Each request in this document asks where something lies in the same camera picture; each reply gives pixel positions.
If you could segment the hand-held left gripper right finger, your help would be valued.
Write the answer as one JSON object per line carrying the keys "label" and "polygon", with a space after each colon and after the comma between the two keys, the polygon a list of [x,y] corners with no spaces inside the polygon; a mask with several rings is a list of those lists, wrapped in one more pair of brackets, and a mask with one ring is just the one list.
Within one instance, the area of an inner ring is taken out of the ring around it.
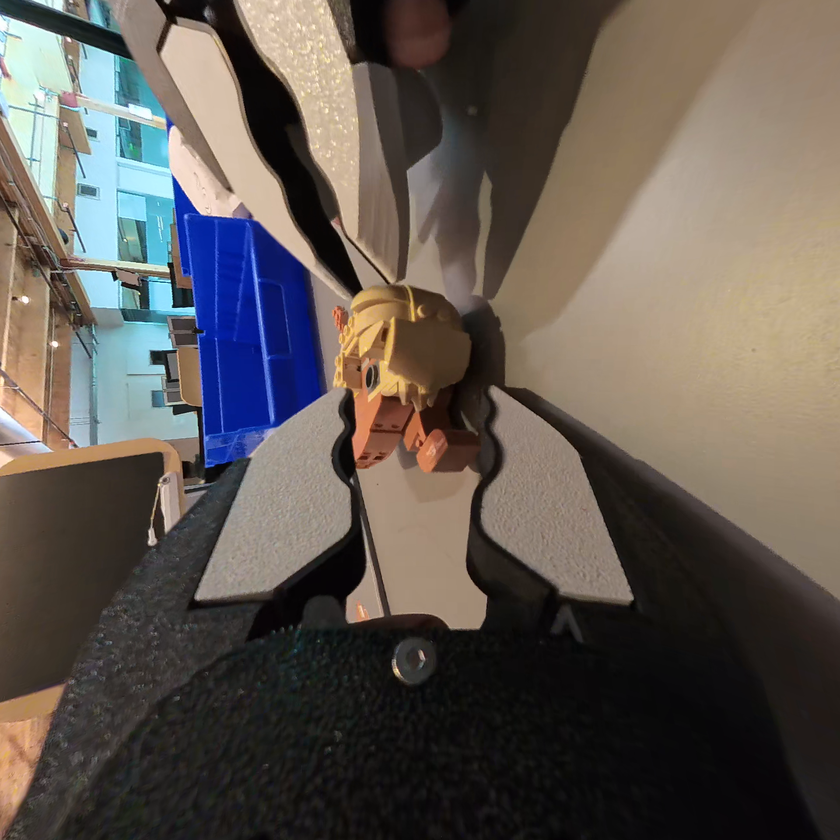
{"label": "hand-held left gripper right finger", "polygon": [[548,595],[628,606],[634,595],[579,452],[497,386],[485,395],[470,573],[489,599]]}

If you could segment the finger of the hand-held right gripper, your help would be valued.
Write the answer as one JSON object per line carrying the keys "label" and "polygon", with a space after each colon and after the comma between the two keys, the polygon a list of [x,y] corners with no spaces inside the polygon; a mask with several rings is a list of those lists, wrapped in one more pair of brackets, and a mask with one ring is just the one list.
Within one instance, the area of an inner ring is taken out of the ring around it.
{"label": "finger of the hand-held right gripper", "polygon": [[309,158],[345,237],[385,282],[405,278],[407,154],[395,72],[373,61],[375,7],[349,1],[237,2],[259,56],[299,111]]}
{"label": "finger of the hand-held right gripper", "polygon": [[213,153],[229,188],[280,245],[342,299],[361,283],[287,130],[291,100],[278,80],[243,95],[217,34],[178,20],[159,56]]}

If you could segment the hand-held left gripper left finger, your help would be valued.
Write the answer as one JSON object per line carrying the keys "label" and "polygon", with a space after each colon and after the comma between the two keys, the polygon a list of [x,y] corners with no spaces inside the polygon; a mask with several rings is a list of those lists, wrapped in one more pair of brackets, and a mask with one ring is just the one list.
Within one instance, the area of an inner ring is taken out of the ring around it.
{"label": "hand-held left gripper left finger", "polygon": [[197,586],[197,603],[282,596],[347,602],[365,569],[353,433],[354,397],[338,388],[255,449]]}

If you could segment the tan and brown brick model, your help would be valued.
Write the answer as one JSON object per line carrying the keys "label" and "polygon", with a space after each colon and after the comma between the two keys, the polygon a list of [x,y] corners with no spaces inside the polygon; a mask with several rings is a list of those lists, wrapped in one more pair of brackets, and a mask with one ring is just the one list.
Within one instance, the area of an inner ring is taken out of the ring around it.
{"label": "tan and brown brick model", "polygon": [[478,434],[454,425],[450,401],[469,367],[471,339],[444,296],[397,284],[336,307],[333,384],[352,391],[353,457],[378,466],[403,445],[427,473],[457,473],[480,451]]}

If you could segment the grey desk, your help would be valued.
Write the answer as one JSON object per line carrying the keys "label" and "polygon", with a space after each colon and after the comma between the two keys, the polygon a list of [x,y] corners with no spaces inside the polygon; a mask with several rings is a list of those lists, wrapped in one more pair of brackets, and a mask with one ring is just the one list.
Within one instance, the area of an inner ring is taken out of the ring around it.
{"label": "grey desk", "polygon": [[761,549],[689,568],[838,659],[838,2],[461,2],[408,279],[499,377]]}

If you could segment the blue plastic bin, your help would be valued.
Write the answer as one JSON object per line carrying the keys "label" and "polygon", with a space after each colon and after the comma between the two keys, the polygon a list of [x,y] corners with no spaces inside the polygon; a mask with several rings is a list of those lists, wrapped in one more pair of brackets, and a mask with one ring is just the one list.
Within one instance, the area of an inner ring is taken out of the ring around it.
{"label": "blue plastic bin", "polygon": [[186,194],[184,194],[181,184],[176,178],[174,163],[172,162],[172,152],[170,152],[169,155],[171,165],[171,178],[173,183],[175,226],[181,261],[181,270],[182,274],[185,277],[191,277],[192,262],[190,257],[189,239],[187,237],[186,231],[185,216],[194,213],[195,208],[186,196]]}
{"label": "blue plastic bin", "polygon": [[326,385],[308,271],[252,220],[183,222],[214,469],[250,455]]}

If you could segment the tan chair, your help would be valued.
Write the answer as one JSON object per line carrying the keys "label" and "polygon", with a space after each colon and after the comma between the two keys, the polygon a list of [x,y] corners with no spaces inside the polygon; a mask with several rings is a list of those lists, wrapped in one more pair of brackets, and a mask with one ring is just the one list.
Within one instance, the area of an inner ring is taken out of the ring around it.
{"label": "tan chair", "polygon": [[198,348],[182,346],[176,351],[178,383],[182,401],[196,408],[203,406],[201,367]]}

